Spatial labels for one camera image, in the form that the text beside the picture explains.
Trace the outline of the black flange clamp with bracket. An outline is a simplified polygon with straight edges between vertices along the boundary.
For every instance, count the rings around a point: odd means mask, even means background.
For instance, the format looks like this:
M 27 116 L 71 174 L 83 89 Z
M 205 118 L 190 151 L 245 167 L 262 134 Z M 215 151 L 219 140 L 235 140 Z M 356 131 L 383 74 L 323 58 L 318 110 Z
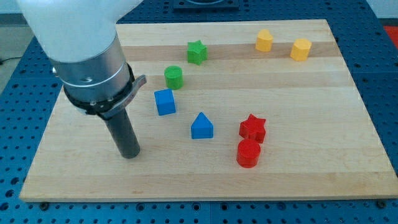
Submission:
M 109 120 L 117 113 L 121 112 L 137 95 L 140 87 L 147 83 L 145 75 L 138 78 L 134 77 L 131 66 L 125 63 L 123 67 L 127 67 L 129 80 L 127 84 L 113 96 L 107 96 L 105 100 L 81 101 L 72 95 L 67 85 L 64 84 L 64 92 L 70 102 L 83 111 L 83 114 L 97 115 L 104 120 Z

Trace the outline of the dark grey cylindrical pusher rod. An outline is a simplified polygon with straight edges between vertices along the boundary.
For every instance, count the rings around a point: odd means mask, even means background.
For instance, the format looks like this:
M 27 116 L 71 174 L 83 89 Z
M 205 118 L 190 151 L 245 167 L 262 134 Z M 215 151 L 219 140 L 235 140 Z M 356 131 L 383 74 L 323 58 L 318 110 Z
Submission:
M 125 109 L 104 122 L 123 158 L 132 159 L 140 153 L 140 145 Z

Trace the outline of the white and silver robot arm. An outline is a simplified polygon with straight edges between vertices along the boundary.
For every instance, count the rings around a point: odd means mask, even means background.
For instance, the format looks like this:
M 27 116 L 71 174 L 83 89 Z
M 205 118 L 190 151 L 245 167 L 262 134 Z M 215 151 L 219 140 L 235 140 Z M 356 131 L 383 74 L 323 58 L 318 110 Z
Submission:
M 140 145 L 126 106 L 146 83 L 127 63 L 116 23 L 141 0 L 19 0 L 39 44 L 63 82 L 69 101 L 99 116 L 120 154 L 136 157 Z

